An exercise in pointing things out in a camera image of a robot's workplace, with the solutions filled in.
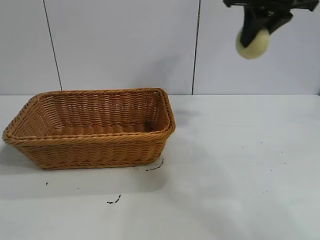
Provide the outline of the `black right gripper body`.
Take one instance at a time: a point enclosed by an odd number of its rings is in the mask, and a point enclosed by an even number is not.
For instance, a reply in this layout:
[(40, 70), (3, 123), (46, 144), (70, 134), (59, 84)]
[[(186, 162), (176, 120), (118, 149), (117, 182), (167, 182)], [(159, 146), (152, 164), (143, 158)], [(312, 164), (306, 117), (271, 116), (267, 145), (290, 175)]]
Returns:
[(292, 10), (302, 9), (311, 12), (316, 11), (315, 0), (224, 0), (223, 3), (231, 6), (256, 7), (268, 10)]

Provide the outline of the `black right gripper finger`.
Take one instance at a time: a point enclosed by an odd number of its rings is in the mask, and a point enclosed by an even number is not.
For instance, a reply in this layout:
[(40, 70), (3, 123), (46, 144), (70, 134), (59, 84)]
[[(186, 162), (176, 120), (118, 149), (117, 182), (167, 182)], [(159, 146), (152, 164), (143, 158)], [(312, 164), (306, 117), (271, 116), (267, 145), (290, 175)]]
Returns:
[(275, 11), (273, 14), (268, 15), (265, 28), (272, 34), (277, 29), (290, 22), (292, 18), (293, 14), (290, 11)]
[(259, 30), (262, 28), (262, 11), (253, 6), (245, 6), (243, 26), (240, 35), (240, 43), (247, 48), (255, 39)]

